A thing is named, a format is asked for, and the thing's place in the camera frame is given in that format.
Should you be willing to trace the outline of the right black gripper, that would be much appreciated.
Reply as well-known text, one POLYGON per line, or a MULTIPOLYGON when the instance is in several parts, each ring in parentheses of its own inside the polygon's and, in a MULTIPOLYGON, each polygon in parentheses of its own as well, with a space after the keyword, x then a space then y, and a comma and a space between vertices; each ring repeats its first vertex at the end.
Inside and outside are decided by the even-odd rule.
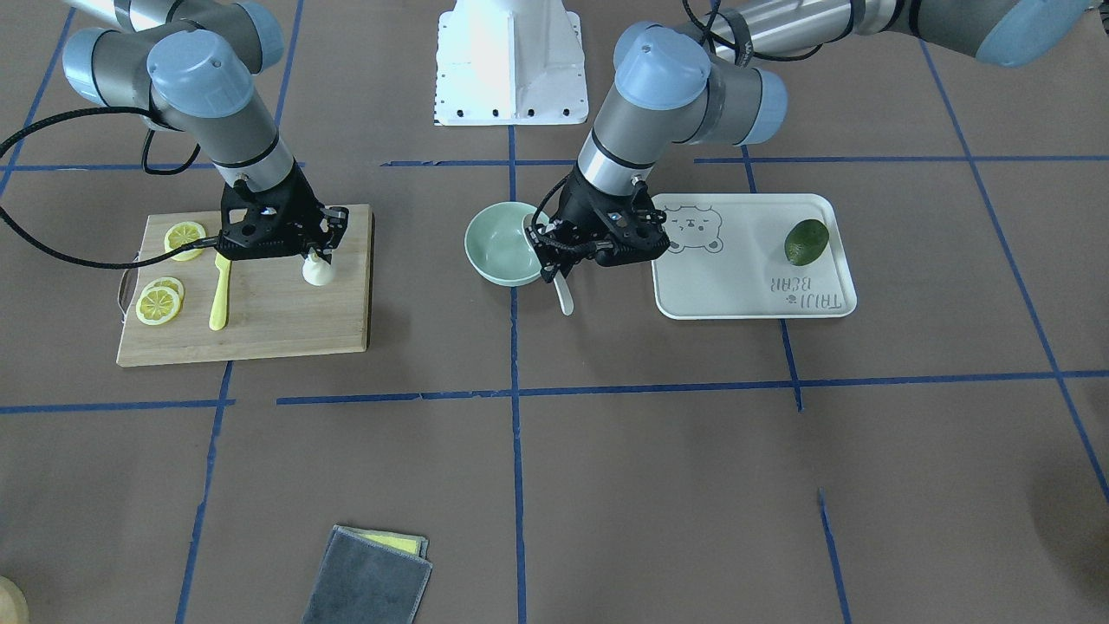
POLYGON ((215 249, 230 260, 301 256, 307 265, 330 265, 349 224, 347 206, 323 205, 298 165, 274 188, 226 185, 218 208, 215 249))

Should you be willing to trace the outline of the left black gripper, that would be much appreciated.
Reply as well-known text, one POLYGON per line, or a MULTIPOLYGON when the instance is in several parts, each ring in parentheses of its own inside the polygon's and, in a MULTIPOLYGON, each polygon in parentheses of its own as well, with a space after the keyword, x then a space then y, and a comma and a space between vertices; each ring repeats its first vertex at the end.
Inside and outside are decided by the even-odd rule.
POLYGON ((655 260, 671 246, 663 228, 667 219, 665 211, 655 208, 647 182, 633 182, 630 195, 610 195, 574 166, 531 218, 540 277, 554 283, 557 274, 569 276, 582 260, 599 266, 655 260))

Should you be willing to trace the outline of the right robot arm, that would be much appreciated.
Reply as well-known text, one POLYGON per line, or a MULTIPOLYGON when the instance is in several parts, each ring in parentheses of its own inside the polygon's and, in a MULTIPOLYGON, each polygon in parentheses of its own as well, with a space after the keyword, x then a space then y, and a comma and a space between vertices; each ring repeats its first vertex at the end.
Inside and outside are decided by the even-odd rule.
POLYGON ((73 7, 106 27, 68 40, 68 82, 99 106, 138 108, 151 129, 185 132, 199 143, 224 180, 218 253, 230 260, 330 263, 348 209, 316 198, 255 88, 255 75, 282 59, 276 17, 250 1, 73 7))

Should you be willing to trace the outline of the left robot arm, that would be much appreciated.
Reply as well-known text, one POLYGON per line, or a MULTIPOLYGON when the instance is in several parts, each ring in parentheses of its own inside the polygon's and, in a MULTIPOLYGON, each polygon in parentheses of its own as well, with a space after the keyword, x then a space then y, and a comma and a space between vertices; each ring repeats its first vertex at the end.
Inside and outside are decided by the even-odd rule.
POLYGON ((676 226, 647 180, 669 145, 759 145, 781 127, 788 91, 769 64, 887 31, 993 67, 1025 67, 1061 41, 1086 1, 746 1, 674 28, 635 23, 574 167, 554 185, 554 216, 523 236, 543 282, 594 260, 620 266, 676 248, 676 226))

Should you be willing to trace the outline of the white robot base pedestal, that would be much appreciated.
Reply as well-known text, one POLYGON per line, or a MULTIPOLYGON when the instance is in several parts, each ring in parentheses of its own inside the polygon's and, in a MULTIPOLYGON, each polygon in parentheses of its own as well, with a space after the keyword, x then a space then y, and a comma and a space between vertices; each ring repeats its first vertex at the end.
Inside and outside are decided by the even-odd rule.
POLYGON ((436 126, 558 126, 589 117, 581 20, 561 1, 457 1, 436 33, 436 126))

